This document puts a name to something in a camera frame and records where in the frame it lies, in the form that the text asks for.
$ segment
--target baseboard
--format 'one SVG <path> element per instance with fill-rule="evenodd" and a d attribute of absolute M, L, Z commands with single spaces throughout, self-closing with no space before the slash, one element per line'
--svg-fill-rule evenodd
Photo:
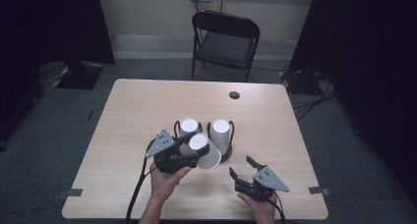
<path fill-rule="evenodd" d="M 189 59 L 193 56 L 192 36 L 112 34 L 115 59 Z M 260 40 L 255 59 L 290 60 L 296 40 Z"/>

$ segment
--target wooden table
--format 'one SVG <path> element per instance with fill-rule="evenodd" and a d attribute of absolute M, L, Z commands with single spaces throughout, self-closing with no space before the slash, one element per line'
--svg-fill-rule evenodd
<path fill-rule="evenodd" d="M 230 98 L 230 91 L 238 91 L 240 98 Z M 323 196 L 309 192 L 319 184 L 282 85 L 148 80 L 114 84 L 72 187 L 83 193 L 68 196 L 63 216 L 125 218 L 147 145 L 164 128 L 173 136 L 175 121 L 187 117 L 204 129 L 215 119 L 233 121 L 233 154 L 213 170 L 197 167 L 182 179 L 163 206 L 162 219 L 252 219 L 228 171 L 231 166 L 253 182 L 257 171 L 246 162 L 247 155 L 267 164 L 290 189 L 278 192 L 287 219 L 328 217 Z M 132 218 L 142 216 L 149 194 L 147 177 Z"/>

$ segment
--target human hand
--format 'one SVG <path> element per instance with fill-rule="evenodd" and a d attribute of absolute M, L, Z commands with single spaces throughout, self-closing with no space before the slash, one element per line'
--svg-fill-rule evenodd
<path fill-rule="evenodd" d="M 159 202 L 165 202 L 174 192 L 175 186 L 191 170 L 191 167 L 183 167 L 174 174 L 161 173 L 154 162 L 149 167 L 151 194 L 150 198 L 155 198 Z"/>
<path fill-rule="evenodd" d="M 237 194 L 251 208 L 255 222 L 258 224 L 272 224 L 275 218 L 275 207 L 268 201 L 255 201 L 243 193 Z M 276 195 L 269 198 L 276 203 Z"/>

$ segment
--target white paper cup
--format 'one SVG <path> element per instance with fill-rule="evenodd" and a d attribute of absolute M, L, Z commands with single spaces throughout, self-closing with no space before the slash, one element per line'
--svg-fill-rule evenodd
<path fill-rule="evenodd" d="M 189 133 L 197 133 L 199 131 L 199 122 L 194 118 L 186 118 L 180 123 L 180 137 L 185 137 Z"/>
<path fill-rule="evenodd" d="M 205 134 L 196 134 L 190 139 L 190 148 L 197 151 L 205 145 L 209 145 L 208 154 L 199 159 L 197 166 L 204 170 L 210 170 L 215 168 L 221 160 L 220 151 L 212 144 L 209 137 Z"/>
<path fill-rule="evenodd" d="M 210 139 L 221 155 L 226 154 L 230 143 L 230 125 L 224 119 L 217 119 L 212 123 L 210 130 Z"/>
<path fill-rule="evenodd" d="M 189 133 L 197 133 L 199 131 L 199 122 L 194 118 L 186 118 L 180 123 L 180 137 L 183 138 Z M 194 153 L 187 143 L 180 146 L 180 151 L 184 155 Z"/>

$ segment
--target chair seat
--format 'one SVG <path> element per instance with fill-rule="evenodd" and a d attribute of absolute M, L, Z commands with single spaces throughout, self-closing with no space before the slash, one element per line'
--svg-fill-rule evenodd
<path fill-rule="evenodd" d="M 221 62 L 233 65 L 234 68 L 246 69 L 251 61 L 253 45 L 252 39 L 208 31 L 196 57 L 201 61 Z"/>

